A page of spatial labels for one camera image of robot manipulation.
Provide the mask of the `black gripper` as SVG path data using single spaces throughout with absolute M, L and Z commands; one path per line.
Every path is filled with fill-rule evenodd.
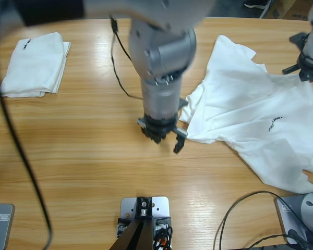
M 143 118 L 137 119 L 137 123 L 140 125 L 143 134 L 155 143 L 160 143 L 170 132 L 176 133 L 177 143 L 173 149 L 173 152 L 176 154 L 178 154 L 184 147 L 187 137 L 186 133 L 182 132 L 177 127 L 177 122 L 177 114 L 172 118 L 161 120 L 152 119 L 150 116 L 144 114 Z
M 313 53 L 301 50 L 296 63 L 282 70 L 283 75 L 300 70 L 298 76 L 301 81 L 313 82 Z

